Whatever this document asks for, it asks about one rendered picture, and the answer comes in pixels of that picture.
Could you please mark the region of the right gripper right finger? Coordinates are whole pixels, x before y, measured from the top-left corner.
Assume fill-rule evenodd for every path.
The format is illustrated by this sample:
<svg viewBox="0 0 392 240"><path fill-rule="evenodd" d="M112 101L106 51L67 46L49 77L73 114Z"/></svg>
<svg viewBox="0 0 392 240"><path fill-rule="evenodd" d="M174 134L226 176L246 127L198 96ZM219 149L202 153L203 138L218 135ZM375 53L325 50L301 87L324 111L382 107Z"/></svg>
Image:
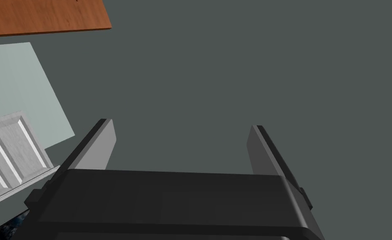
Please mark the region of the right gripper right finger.
<svg viewBox="0 0 392 240"><path fill-rule="evenodd" d="M301 193L310 210L313 205L305 190L299 186L272 139L262 125L252 125L247 139L247 152L256 175L280 175Z"/></svg>

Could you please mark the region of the brown wooden panel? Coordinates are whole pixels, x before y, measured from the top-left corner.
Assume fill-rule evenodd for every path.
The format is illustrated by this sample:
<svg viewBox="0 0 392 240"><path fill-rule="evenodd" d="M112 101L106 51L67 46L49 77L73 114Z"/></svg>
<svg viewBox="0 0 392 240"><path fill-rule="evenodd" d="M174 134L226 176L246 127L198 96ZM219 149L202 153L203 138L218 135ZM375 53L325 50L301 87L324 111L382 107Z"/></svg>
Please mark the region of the brown wooden panel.
<svg viewBox="0 0 392 240"><path fill-rule="evenodd" d="M111 28L103 0L0 0L0 36Z"/></svg>

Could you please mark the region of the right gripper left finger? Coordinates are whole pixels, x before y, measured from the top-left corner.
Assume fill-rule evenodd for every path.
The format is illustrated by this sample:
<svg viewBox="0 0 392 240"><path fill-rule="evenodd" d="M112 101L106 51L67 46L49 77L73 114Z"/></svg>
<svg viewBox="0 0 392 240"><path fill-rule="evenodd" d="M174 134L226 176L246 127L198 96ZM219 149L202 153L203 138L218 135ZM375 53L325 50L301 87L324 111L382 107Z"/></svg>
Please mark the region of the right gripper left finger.
<svg viewBox="0 0 392 240"><path fill-rule="evenodd" d="M100 119L89 133L77 145L64 163L58 167L54 175L41 189L33 189L24 204L31 209L37 204L49 185L67 170L89 169L104 170L116 143L116 134L112 119Z"/></svg>

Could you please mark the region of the white panelled cabinet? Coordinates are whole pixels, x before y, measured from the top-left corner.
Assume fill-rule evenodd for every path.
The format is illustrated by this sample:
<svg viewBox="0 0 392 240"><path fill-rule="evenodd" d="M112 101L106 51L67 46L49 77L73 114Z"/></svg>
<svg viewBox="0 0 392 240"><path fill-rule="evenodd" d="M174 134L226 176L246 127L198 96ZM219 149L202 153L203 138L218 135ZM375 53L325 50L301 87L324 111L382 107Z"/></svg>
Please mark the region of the white panelled cabinet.
<svg viewBox="0 0 392 240"><path fill-rule="evenodd" d="M0 117L0 202L55 173L22 111Z"/></svg>

